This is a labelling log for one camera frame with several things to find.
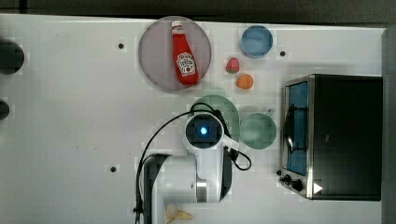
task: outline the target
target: black cylinder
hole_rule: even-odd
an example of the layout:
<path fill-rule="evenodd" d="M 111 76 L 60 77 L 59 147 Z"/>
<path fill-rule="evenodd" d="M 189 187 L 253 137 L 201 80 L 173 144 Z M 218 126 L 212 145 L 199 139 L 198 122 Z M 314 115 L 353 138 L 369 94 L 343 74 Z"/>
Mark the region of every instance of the black cylinder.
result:
<path fill-rule="evenodd" d="M 6 102 L 0 101 L 0 120 L 5 119 L 9 115 L 9 106 Z"/>
<path fill-rule="evenodd" d="M 21 47 L 0 37 L 0 74 L 11 75 L 18 72 L 23 62 L 24 54 Z"/>

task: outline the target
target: light green bowl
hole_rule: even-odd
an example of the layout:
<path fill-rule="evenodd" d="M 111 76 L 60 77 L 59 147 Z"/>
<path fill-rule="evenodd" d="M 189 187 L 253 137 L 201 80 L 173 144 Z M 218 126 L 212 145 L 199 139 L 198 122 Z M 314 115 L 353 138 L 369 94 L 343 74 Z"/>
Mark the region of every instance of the light green bowl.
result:
<path fill-rule="evenodd" d="M 271 146 L 276 138 L 276 125 L 271 119 L 274 110 L 254 113 L 242 120 L 241 140 L 253 149 Z"/>
<path fill-rule="evenodd" d="M 239 141 L 239 113 L 231 101 L 223 96 L 211 94 L 198 99 L 195 103 L 206 103 L 212 106 L 213 109 L 219 110 L 224 118 L 231 138 L 236 142 Z M 205 105 L 197 105 L 194 109 L 208 108 Z"/>

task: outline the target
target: plate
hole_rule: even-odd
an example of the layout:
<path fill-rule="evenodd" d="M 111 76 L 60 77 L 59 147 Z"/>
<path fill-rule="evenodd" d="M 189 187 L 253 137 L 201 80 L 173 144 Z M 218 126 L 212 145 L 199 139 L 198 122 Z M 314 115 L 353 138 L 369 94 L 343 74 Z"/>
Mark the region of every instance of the plate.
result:
<path fill-rule="evenodd" d="M 138 54 L 140 65 L 149 80 L 164 89 L 179 91 L 190 86 L 182 85 L 175 72 L 172 21 L 181 21 L 183 25 L 201 80 L 209 68 L 212 51 L 205 31 L 192 20 L 171 16 L 152 23 L 140 39 Z"/>

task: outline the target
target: ketchup label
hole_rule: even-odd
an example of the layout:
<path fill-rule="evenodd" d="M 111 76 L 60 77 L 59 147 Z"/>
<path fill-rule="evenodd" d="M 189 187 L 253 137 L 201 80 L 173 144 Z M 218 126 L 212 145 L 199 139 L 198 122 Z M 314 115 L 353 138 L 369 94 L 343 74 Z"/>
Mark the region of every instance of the ketchup label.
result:
<path fill-rule="evenodd" d="M 177 66 L 183 77 L 195 74 L 194 59 L 188 52 L 177 55 Z"/>
<path fill-rule="evenodd" d="M 172 35 L 176 35 L 176 34 L 178 35 L 184 34 L 184 30 L 181 26 L 172 27 Z"/>

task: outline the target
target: red ketchup bottle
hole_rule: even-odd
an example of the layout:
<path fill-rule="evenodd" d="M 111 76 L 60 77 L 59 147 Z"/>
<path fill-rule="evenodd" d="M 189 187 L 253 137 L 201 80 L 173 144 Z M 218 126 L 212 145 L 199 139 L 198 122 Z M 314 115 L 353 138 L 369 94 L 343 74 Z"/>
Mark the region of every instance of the red ketchup bottle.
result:
<path fill-rule="evenodd" d="M 199 80 L 197 65 L 180 21 L 172 21 L 173 56 L 178 81 L 195 85 Z"/>

